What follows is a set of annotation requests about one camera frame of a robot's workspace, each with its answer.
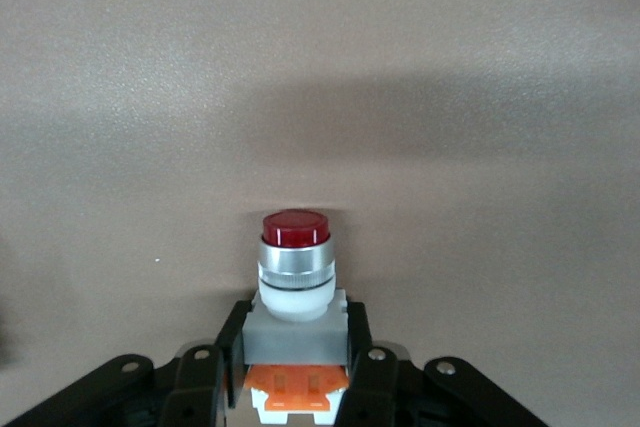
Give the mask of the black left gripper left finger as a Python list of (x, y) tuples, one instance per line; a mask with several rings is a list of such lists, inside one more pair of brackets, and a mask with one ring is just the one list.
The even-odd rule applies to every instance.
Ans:
[(247, 372), (249, 312), (248, 300), (236, 302), (214, 341), (187, 345), (160, 367), (115, 357), (2, 427), (226, 427)]

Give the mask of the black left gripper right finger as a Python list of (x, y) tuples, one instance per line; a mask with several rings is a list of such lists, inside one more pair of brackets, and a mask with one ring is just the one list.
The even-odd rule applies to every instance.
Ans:
[(419, 368), (372, 338), (365, 304), (347, 302), (349, 387), (339, 427), (550, 427), (469, 362)]

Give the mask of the red cap push button switch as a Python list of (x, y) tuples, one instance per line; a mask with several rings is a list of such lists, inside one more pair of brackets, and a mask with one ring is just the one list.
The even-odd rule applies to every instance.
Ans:
[(288, 209), (266, 216), (257, 260), (258, 291), (243, 325), (245, 390), (263, 425), (293, 415), (335, 422), (349, 385), (348, 313), (336, 286), (328, 218)]

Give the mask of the brown table cover mat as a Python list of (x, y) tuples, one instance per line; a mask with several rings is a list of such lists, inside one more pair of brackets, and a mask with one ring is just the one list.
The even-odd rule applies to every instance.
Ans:
[(640, 0), (0, 0), (0, 425), (322, 210), (375, 338), (640, 427)]

